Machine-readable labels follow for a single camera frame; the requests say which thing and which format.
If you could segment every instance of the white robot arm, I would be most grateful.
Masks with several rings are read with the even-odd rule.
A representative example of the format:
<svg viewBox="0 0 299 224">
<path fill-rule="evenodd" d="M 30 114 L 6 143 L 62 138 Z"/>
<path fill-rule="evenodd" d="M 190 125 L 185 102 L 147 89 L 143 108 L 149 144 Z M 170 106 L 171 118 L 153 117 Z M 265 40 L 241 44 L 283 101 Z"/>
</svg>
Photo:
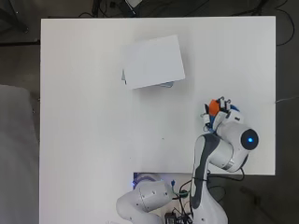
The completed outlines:
<svg viewBox="0 0 299 224">
<path fill-rule="evenodd" d="M 161 218 L 151 211 L 170 203 L 173 193 L 163 180 L 142 181 L 136 188 L 117 201 L 117 212 L 133 224 L 163 224 Z"/>
<path fill-rule="evenodd" d="M 193 224 L 228 223 L 223 208 L 207 189 L 208 165 L 212 163 L 230 173 L 236 172 L 259 143 L 258 134 L 244 124 L 237 110 L 226 112 L 215 118 L 214 133 L 203 134 L 195 142 L 190 193 Z M 136 189 L 118 199 L 117 211 L 134 224 L 161 224 L 162 220 L 149 212 L 166 205 L 172 197 L 170 186 L 163 181 L 141 182 Z"/>
</svg>

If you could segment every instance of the white table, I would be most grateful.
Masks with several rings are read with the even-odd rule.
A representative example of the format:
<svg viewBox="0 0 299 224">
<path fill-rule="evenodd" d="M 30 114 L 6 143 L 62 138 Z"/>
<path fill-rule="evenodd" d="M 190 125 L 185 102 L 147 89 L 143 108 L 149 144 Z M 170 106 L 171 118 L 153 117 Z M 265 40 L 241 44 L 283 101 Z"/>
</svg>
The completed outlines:
<svg viewBox="0 0 299 224">
<path fill-rule="evenodd" d="M 191 173 L 199 115 L 220 96 L 260 135 L 245 172 L 274 175 L 275 27 L 273 17 L 43 20 L 40 224 L 126 223 L 115 202 L 133 172 Z M 121 48 L 167 35 L 178 35 L 186 79 L 127 90 Z"/>
</svg>

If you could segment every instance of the white box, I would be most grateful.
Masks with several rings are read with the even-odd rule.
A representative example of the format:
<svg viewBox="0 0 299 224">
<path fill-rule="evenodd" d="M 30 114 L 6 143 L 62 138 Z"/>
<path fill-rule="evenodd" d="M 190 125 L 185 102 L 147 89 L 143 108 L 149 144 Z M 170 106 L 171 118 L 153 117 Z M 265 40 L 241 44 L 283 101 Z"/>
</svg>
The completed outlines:
<svg viewBox="0 0 299 224">
<path fill-rule="evenodd" d="M 130 90 L 184 79 L 178 37 L 170 35 L 126 47 L 123 76 Z"/>
</svg>

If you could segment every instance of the gray floor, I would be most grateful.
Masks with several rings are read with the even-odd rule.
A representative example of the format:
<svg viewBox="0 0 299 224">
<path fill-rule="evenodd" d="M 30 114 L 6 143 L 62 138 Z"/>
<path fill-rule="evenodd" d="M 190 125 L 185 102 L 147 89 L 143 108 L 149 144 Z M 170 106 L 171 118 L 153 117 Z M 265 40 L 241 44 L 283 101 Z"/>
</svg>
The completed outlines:
<svg viewBox="0 0 299 224">
<path fill-rule="evenodd" d="M 144 4 L 142 16 L 180 17 L 204 2 L 202 0 L 177 0 L 169 7 L 154 10 L 159 6 L 157 1 L 151 0 L 151 3 Z M 247 10 L 255 6 L 257 2 L 254 0 L 211 0 L 191 16 L 228 16 Z M 277 6 L 281 2 L 283 0 L 270 0 L 263 10 L 263 15 L 277 16 L 278 43 L 287 39 L 292 32 L 287 17 L 273 10 L 273 6 Z M 92 7 L 92 0 L 13 0 L 12 3 L 19 11 L 20 19 L 30 27 L 30 32 L 25 35 L 9 31 L 0 35 L 0 42 L 32 41 L 39 38 L 41 18 L 48 16 L 76 17 L 83 11 L 90 12 Z M 297 12 L 299 1 L 290 1 L 283 8 L 292 15 L 295 25 L 299 24 L 299 13 Z M 107 13 L 115 15 L 119 13 L 119 10 L 117 8 L 110 9 Z M 297 35 L 286 46 L 277 48 L 277 99 L 299 95 L 297 88 L 299 83 L 298 48 Z M 38 99 L 40 90 L 39 51 L 38 46 L 0 48 L 0 84 L 24 87 L 34 95 L 35 99 Z M 299 129 L 299 117 L 297 118 L 299 105 L 297 103 L 298 100 L 292 100 L 277 104 L 276 176 L 247 176 L 242 183 L 218 180 L 227 188 L 223 204 L 231 224 L 297 222 L 299 218 L 299 194 L 297 193 L 299 184 L 296 178 L 299 175 L 299 166 L 297 166 L 299 146 L 296 143 Z M 36 120 L 38 120 L 38 105 L 36 106 Z M 241 193 L 241 186 L 254 190 L 262 197 L 262 209 L 258 209 L 254 205 L 250 196 Z"/>
</svg>

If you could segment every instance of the orange object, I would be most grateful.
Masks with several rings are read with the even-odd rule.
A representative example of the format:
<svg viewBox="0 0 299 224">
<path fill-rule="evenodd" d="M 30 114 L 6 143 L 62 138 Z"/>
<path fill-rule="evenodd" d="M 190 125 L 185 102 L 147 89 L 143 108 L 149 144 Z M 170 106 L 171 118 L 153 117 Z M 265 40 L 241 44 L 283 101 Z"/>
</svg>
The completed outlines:
<svg viewBox="0 0 299 224">
<path fill-rule="evenodd" d="M 210 116 L 216 116 L 218 112 L 220 111 L 219 104 L 217 103 L 216 100 L 212 100 L 211 103 L 208 106 L 208 114 Z"/>
</svg>

